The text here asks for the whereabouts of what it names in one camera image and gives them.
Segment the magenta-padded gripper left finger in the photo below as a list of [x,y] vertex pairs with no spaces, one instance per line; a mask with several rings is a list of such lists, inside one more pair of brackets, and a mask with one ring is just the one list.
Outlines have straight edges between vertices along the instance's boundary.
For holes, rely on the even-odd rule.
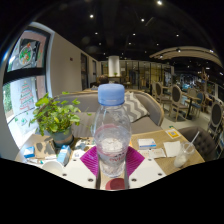
[[62,172],[62,177],[81,187],[95,189],[99,173],[96,147],[88,151],[75,150]]

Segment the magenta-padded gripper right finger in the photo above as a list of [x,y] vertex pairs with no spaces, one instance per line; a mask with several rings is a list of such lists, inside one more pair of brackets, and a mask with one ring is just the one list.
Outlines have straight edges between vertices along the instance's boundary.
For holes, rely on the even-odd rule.
[[145,158],[137,150],[128,147],[126,154],[126,176],[130,189],[140,188],[166,176],[157,162]]

